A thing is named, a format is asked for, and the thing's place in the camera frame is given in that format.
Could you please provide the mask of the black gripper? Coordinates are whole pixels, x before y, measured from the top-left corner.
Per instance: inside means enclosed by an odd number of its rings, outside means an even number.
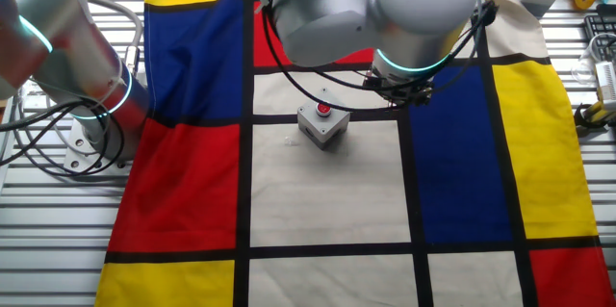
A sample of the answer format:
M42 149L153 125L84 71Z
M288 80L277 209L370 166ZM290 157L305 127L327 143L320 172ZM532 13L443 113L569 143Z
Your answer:
M384 88L391 86L391 83L377 76L369 76L363 81L365 87ZM431 79L420 81L415 86L398 90L378 90L376 93L383 99L396 106L422 106L427 105L432 97L434 82Z

